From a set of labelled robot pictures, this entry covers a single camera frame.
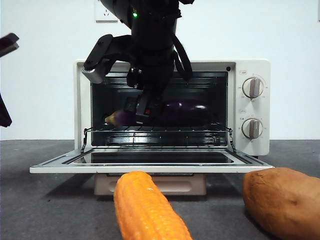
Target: oven control panel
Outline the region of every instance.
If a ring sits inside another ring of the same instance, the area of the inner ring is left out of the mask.
[[[269,153],[270,63],[244,60],[235,65],[235,147],[249,155]]]

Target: gray table surface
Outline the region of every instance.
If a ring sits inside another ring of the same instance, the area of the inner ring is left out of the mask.
[[[2,240],[121,240],[112,197],[94,195],[91,174],[30,174],[73,149],[72,140],[1,142]],[[320,140],[273,140],[261,160],[320,177]],[[206,196],[169,196],[194,240],[277,239],[246,214],[243,174],[211,174]]]

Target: corn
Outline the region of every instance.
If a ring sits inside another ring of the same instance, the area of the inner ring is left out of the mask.
[[[114,205],[123,240],[192,240],[184,221],[145,172],[122,175]]]

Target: plastic vegetable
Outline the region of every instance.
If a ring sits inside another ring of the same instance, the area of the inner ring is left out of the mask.
[[[162,114],[150,122],[150,126],[203,126],[213,121],[209,105],[194,99],[176,99],[164,103]],[[118,127],[136,126],[136,115],[123,109],[115,111],[105,118],[107,124]]]
[[[252,171],[242,191],[265,230],[285,240],[320,240],[320,178],[284,167]]]
[[[114,205],[124,240],[192,240],[184,221],[145,172],[121,176]]]

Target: purple eggplant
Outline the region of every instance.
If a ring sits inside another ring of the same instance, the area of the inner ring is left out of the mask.
[[[154,127],[203,126],[212,121],[213,113],[208,104],[194,99],[175,99],[166,101],[162,114],[144,125]],[[123,109],[106,117],[105,122],[117,127],[139,126],[136,124],[136,115],[125,112]]]
[[[106,124],[112,124],[117,127],[136,126],[136,115],[126,112],[123,109],[117,110],[104,119]]]

